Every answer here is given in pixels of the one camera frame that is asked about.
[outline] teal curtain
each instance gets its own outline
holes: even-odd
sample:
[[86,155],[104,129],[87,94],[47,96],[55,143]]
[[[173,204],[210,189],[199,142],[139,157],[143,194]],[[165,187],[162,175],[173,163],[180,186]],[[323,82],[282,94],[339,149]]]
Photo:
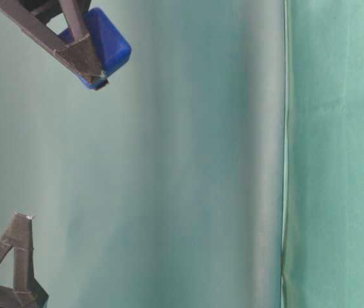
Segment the teal curtain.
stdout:
[[134,50],[99,92],[0,13],[0,233],[37,215],[48,307],[277,307],[283,2],[92,3]]
[[288,1],[284,307],[364,307],[364,1]]

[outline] blue block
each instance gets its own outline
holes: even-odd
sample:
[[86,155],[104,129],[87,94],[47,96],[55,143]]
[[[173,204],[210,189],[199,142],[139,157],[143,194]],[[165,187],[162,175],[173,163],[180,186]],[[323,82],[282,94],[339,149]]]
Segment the blue block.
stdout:
[[[86,87],[96,89],[110,75],[126,64],[132,48],[100,8],[93,8],[88,11],[84,19],[106,77],[92,84],[85,81],[81,76],[78,77]],[[66,43],[73,41],[69,29],[61,32],[59,37]]]

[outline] gray-green backdrop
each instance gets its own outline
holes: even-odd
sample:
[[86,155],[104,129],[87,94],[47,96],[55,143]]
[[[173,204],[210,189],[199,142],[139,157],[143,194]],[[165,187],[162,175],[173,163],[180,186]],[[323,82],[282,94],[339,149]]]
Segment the gray-green backdrop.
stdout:
[[282,1],[94,5],[134,50],[99,92],[0,13],[0,232],[37,215],[49,307],[277,307]]

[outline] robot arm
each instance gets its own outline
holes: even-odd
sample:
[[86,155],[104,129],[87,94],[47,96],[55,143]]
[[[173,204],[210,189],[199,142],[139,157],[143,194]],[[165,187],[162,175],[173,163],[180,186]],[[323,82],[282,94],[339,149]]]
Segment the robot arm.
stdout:
[[[89,12],[90,3],[91,0],[0,0],[0,10],[88,88],[97,90],[127,62],[131,48],[101,10]],[[61,13],[69,33],[57,35],[46,24]]]

